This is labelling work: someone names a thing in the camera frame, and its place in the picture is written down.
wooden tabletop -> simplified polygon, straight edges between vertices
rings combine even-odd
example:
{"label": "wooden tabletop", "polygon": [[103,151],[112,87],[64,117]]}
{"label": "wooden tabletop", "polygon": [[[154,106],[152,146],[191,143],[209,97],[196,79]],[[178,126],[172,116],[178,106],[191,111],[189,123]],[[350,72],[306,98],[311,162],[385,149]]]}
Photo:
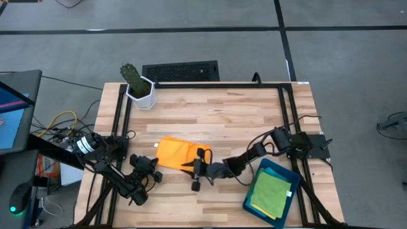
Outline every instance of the wooden tabletop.
{"label": "wooden tabletop", "polygon": [[[119,87],[119,83],[106,83],[104,86],[95,124],[95,132],[101,135],[111,134]],[[317,114],[310,85],[293,83],[293,92],[298,116]],[[156,95],[158,102],[151,111],[139,111],[132,106],[128,129],[136,131],[137,136],[130,140],[128,157],[122,167],[124,174],[132,171],[128,161],[131,154],[154,158],[154,143],[166,135],[209,144],[214,161],[220,162],[222,158],[241,155],[254,137],[283,125],[279,95],[274,88],[157,89]],[[126,99],[123,99],[120,123],[123,123]],[[286,103],[287,112],[291,114],[287,95]],[[304,118],[300,125],[302,131],[309,134],[321,131],[317,118]],[[265,158],[291,169],[286,156]],[[260,161],[252,163],[255,170]],[[337,220],[343,221],[331,169],[318,159],[308,162],[315,194]],[[128,206],[130,199],[118,197],[113,227],[270,226],[243,210],[242,202],[248,187],[238,184],[235,179],[215,179],[215,186],[203,180],[197,193],[191,191],[189,175],[160,166],[156,170],[163,174],[163,180],[148,193],[149,198],[144,205]],[[239,178],[249,183],[251,176],[250,169],[246,169]],[[75,208],[75,222],[85,215],[92,177],[93,174],[85,170]],[[99,196],[101,182],[102,176],[98,175],[91,205]],[[304,197],[308,220],[312,222],[309,199],[306,194]],[[108,196],[102,222],[107,221],[109,203]],[[291,204],[286,226],[301,226],[296,197]]]}

gray carpet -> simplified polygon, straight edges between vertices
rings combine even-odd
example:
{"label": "gray carpet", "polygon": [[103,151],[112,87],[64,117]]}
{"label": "gray carpet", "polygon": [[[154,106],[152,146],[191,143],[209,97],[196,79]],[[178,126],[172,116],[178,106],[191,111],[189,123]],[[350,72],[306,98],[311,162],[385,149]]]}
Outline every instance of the gray carpet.
{"label": "gray carpet", "polygon": [[[73,4],[76,0],[59,0]],[[286,26],[407,25],[402,0],[281,0]],[[271,0],[85,0],[67,10],[55,1],[9,4],[0,31],[194,26],[277,26]],[[406,110],[407,31],[288,32],[298,81],[309,81],[328,138],[347,223],[405,228],[407,142],[386,139],[375,125]],[[103,87],[123,81],[131,62],[217,60],[221,81],[287,81],[279,32],[0,36],[0,71],[42,69],[45,76]],[[100,91],[43,79],[36,117],[47,124],[63,110],[83,116]],[[95,121],[97,106],[85,123]],[[400,135],[397,130],[389,133]],[[42,215],[40,228],[72,221],[79,185],[51,195],[65,215]]]}

white hexagonal pot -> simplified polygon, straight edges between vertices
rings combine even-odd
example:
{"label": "white hexagonal pot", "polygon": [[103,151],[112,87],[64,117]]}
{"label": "white hexagonal pot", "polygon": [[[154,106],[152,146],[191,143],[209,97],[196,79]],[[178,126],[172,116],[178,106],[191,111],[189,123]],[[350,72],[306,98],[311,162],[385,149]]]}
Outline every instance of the white hexagonal pot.
{"label": "white hexagonal pot", "polygon": [[148,111],[157,103],[157,96],[155,96],[155,87],[154,87],[154,83],[151,80],[149,80],[143,76],[140,76],[140,77],[142,80],[146,81],[147,83],[149,83],[151,85],[150,94],[144,96],[143,98],[137,99],[131,95],[130,85],[127,85],[126,95],[134,102],[135,106],[139,110]]}

green towel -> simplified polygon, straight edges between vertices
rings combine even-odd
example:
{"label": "green towel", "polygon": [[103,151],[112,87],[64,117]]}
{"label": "green towel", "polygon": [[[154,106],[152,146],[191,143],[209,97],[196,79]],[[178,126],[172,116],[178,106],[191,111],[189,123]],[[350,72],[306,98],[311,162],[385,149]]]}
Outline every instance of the green towel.
{"label": "green towel", "polygon": [[277,218],[281,218],[286,206],[287,191],[290,190],[290,187],[290,183],[261,172],[254,185],[251,204]]}

orange towel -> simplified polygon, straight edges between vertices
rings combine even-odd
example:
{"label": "orange towel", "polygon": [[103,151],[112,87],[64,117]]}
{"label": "orange towel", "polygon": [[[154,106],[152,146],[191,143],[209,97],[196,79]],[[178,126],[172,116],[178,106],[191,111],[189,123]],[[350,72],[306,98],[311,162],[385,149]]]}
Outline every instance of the orange towel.
{"label": "orange towel", "polygon": [[[192,162],[198,158],[198,148],[209,149],[210,146],[165,136],[157,147],[156,157],[158,158],[158,165],[193,172],[193,167],[182,166],[182,164]],[[206,151],[205,162],[209,163],[209,160],[210,152]]]}

